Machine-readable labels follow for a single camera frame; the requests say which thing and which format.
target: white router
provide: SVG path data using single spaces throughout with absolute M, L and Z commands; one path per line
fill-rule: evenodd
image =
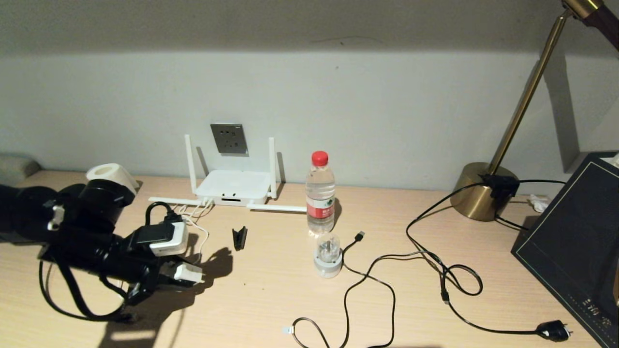
M 305 212 L 306 207 L 276 206 L 265 204 L 267 198 L 277 199 L 275 181 L 275 138 L 269 138 L 269 171 L 247 172 L 242 170 L 213 170 L 196 186 L 196 169 L 193 162 L 191 137 L 185 134 L 185 150 L 189 163 L 191 192 L 197 199 L 175 199 L 151 197 L 149 201 L 184 204 L 188 206 L 205 206 L 209 201 L 223 206 L 241 206 L 264 211 Z

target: cable connector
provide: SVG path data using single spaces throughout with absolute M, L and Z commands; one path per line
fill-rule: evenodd
M 168 211 L 166 216 L 163 218 L 164 222 L 174 223 L 174 222 L 184 222 L 183 216 L 175 213 L 174 211 Z
M 568 331 L 567 325 L 563 324 L 560 320 L 541 323 L 537 326 L 535 332 L 540 337 L 549 339 L 553 342 L 567 341 L 571 335 L 571 332 Z
M 502 200 L 514 197 L 518 187 L 520 187 L 520 181 L 513 176 L 484 174 L 480 177 L 483 184 L 492 189 L 490 197 L 495 199 Z
M 361 241 L 363 239 L 363 236 L 365 236 L 365 232 L 359 231 L 359 233 L 357 233 L 357 235 L 355 236 L 355 241 Z
M 449 292 L 447 290 L 441 291 L 441 298 L 446 305 L 449 305 Z

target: black clip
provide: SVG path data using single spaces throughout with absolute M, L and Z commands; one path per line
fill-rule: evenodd
M 516 196 L 520 181 L 513 176 L 480 175 L 483 183 L 492 189 L 490 197 L 499 201 L 508 200 Z
M 232 241 L 234 242 L 235 250 L 243 250 L 245 247 L 245 238 L 247 238 L 247 227 L 243 226 L 239 232 L 232 229 Z

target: wall outlet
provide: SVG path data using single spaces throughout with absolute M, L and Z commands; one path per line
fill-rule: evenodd
M 247 154 L 242 124 L 212 123 L 210 128 L 220 154 Z

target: bottle label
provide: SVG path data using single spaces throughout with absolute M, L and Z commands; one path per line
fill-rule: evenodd
M 306 197 L 308 215 L 317 219 L 324 219 L 333 214 L 335 208 L 335 196 L 327 199 L 311 199 Z

